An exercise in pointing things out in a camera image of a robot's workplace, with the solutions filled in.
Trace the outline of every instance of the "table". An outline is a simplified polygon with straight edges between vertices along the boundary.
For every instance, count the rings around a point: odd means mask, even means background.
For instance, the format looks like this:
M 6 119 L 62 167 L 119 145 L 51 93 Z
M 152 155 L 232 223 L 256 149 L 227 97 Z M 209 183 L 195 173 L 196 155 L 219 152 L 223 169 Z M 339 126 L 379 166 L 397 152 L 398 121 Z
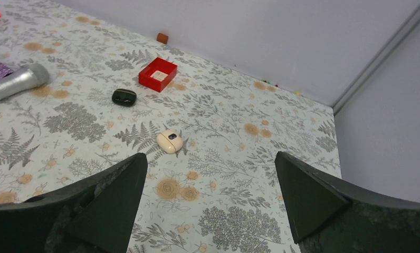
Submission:
M 0 203 L 143 152 L 128 252 L 300 252 L 274 158 L 286 151 L 340 177 L 331 108 L 52 1 L 1 0 L 0 11 L 0 61 L 51 75 L 0 102 Z M 178 65 L 161 93 L 137 82 L 155 57 Z M 113 104 L 117 88 L 135 91 L 136 105 Z M 165 129 L 184 140 L 175 155 L 155 141 Z

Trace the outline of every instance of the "red object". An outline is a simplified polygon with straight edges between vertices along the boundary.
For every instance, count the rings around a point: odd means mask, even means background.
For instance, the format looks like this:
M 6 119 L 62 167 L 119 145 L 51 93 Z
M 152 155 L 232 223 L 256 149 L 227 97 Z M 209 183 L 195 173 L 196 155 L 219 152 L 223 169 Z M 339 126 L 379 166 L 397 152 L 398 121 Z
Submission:
M 156 71 L 167 74 L 163 81 L 151 77 Z M 173 80 L 177 73 L 177 65 L 165 61 L 159 57 L 155 58 L 146 68 L 139 73 L 139 83 L 157 92 L 161 92 Z

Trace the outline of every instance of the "gray wall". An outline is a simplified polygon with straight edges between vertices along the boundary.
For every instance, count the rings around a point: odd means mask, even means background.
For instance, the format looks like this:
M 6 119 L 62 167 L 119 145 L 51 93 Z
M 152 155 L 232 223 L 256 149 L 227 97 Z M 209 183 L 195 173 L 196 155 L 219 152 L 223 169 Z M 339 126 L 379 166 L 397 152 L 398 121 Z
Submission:
M 335 120 L 342 178 L 420 202 L 420 24 Z
M 55 0 L 332 105 L 420 0 Z

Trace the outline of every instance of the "microphone grille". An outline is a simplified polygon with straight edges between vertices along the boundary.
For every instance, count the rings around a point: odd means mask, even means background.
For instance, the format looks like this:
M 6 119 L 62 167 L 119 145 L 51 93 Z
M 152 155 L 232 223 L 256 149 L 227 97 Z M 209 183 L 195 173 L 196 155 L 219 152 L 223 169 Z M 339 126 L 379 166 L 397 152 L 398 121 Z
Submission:
M 46 68 L 44 68 L 44 66 L 40 65 L 39 63 L 28 64 L 25 65 L 25 67 L 31 70 L 31 72 L 33 72 L 34 76 L 39 82 L 38 85 L 42 85 L 49 81 L 49 72 Z

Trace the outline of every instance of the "silver microphone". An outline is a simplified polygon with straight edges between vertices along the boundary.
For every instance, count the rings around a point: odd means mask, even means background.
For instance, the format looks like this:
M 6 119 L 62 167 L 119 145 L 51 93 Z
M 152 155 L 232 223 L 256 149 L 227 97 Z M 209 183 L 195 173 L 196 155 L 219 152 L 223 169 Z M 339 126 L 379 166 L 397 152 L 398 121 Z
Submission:
M 49 80 L 48 71 L 39 63 L 23 65 L 0 79 L 0 100 L 19 91 L 37 88 Z

